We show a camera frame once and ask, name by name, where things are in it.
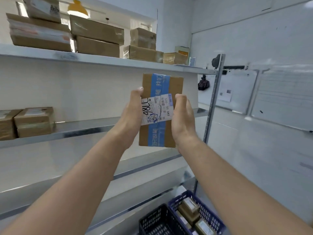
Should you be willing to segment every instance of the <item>cardboard box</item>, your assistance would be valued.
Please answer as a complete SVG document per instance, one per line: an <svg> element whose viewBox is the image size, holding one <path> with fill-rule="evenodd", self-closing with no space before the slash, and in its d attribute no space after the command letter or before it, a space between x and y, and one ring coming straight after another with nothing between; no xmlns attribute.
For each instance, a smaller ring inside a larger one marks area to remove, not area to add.
<svg viewBox="0 0 313 235"><path fill-rule="evenodd" d="M71 33L89 39L96 39L108 43L124 44L124 29L78 16L69 16Z"/></svg>
<svg viewBox="0 0 313 235"><path fill-rule="evenodd" d="M14 117L20 138L50 134L55 120L52 107L26 108Z"/></svg>
<svg viewBox="0 0 313 235"><path fill-rule="evenodd" d="M188 221L188 223L193 227L196 222L200 219L200 213L197 213L193 216L190 216L190 214L187 212L183 204L178 206L178 211L184 216L184 218Z"/></svg>
<svg viewBox="0 0 313 235"><path fill-rule="evenodd" d="M22 110L0 110L0 140L17 138L14 116Z"/></svg>
<svg viewBox="0 0 313 235"><path fill-rule="evenodd" d="M164 53L163 55L163 63L166 64L186 64L187 60L188 56L180 53Z"/></svg>
<svg viewBox="0 0 313 235"><path fill-rule="evenodd" d="M180 220L183 222L183 224L188 228L191 229L191 225L187 222L187 220L184 218L184 216L182 216L182 214L179 211L176 211L178 217L180 218Z"/></svg>
<svg viewBox="0 0 313 235"><path fill-rule="evenodd" d="M217 232L203 219L200 219L195 227L199 235L217 235Z"/></svg>
<svg viewBox="0 0 313 235"><path fill-rule="evenodd" d="M144 74L142 99L171 94L175 108L176 94L182 94L184 78L159 74ZM139 130L139 146L175 148L171 120L142 125Z"/></svg>
<svg viewBox="0 0 313 235"><path fill-rule="evenodd" d="M67 25L7 13L14 45L71 52Z"/></svg>
<svg viewBox="0 0 313 235"><path fill-rule="evenodd" d="M61 23L58 0L23 0L30 18Z"/></svg>
<svg viewBox="0 0 313 235"><path fill-rule="evenodd" d="M75 42L78 53L119 58L119 45L116 43L107 43L81 36L77 36Z"/></svg>
<svg viewBox="0 0 313 235"><path fill-rule="evenodd" d="M129 45L124 47L124 59L163 63L163 52Z"/></svg>
<svg viewBox="0 0 313 235"><path fill-rule="evenodd" d="M191 216L199 213L200 207L189 197L182 201L182 205Z"/></svg>
<svg viewBox="0 0 313 235"><path fill-rule="evenodd" d="M155 50L157 35L151 31L137 28L131 30L131 45Z"/></svg>

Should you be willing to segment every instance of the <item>hand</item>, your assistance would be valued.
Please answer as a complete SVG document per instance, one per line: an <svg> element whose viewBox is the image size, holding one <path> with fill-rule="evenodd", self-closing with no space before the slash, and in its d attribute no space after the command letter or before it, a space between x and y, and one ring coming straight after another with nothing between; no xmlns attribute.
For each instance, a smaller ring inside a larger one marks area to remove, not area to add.
<svg viewBox="0 0 313 235"><path fill-rule="evenodd" d="M128 104L123 110L122 116L116 125L110 130L114 135L118 135L120 141L125 146L125 149L129 148L136 135L139 132L142 122L142 107L141 107L141 95L143 93L143 87L139 87L137 90L131 91L131 97Z"/></svg>
<svg viewBox="0 0 313 235"><path fill-rule="evenodd" d="M189 138L197 137L194 111L185 95L176 94L176 106L172 118L172 135L178 147Z"/></svg>

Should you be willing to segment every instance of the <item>whiteboard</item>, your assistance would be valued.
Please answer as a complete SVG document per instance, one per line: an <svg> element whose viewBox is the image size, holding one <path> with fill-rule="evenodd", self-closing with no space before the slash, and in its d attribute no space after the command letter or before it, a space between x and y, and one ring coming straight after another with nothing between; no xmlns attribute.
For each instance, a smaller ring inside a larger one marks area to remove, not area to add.
<svg viewBox="0 0 313 235"><path fill-rule="evenodd" d="M247 114L257 74L258 72L254 70L228 70L226 75L222 75L216 106ZM200 103L209 105L215 76L207 75L206 79L209 80L210 87L204 91L200 90L198 99ZM231 91L230 102L220 100L220 94L225 89Z"/></svg>
<svg viewBox="0 0 313 235"><path fill-rule="evenodd" d="M268 71L260 77L251 116L313 130L313 72Z"/></svg>

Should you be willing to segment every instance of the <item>blue plastic basket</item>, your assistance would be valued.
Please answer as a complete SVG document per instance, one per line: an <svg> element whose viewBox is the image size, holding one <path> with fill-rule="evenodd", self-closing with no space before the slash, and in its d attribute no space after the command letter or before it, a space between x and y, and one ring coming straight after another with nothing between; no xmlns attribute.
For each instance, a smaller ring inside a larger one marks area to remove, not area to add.
<svg viewBox="0 0 313 235"><path fill-rule="evenodd" d="M183 223L166 204L139 220L139 235L189 235Z"/></svg>
<svg viewBox="0 0 313 235"><path fill-rule="evenodd" d="M202 201L199 198L197 198L190 190L185 191L181 195L170 200L170 202L168 203L169 208L174 212L175 216L178 218L178 215L176 213L178 206L187 197L190 197L200 207L200 218L204 219L209 225L211 225L211 227L215 229L218 235L223 234L224 230L226 229L226 226L215 215L215 213L209 210L208 207L204 203L202 203ZM188 234L192 235L191 231L189 231L184 224L182 225L184 226L186 231L188 231Z"/></svg>

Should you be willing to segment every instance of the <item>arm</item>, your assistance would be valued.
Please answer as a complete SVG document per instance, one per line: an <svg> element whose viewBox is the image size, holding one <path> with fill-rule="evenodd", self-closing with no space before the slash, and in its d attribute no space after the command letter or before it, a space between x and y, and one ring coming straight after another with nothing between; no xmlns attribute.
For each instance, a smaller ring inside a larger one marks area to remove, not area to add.
<svg viewBox="0 0 313 235"><path fill-rule="evenodd" d="M250 182L196 134L186 96L176 95L172 134L196 178L233 235L313 234L304 221Z"/></svg>
<svg viewBox="0 0 313 235"><path fill-rule="evenodd" d="M139 131L142 92L142 87L131 92L119 122L2 235L85 234L122 154Z"/></svg>

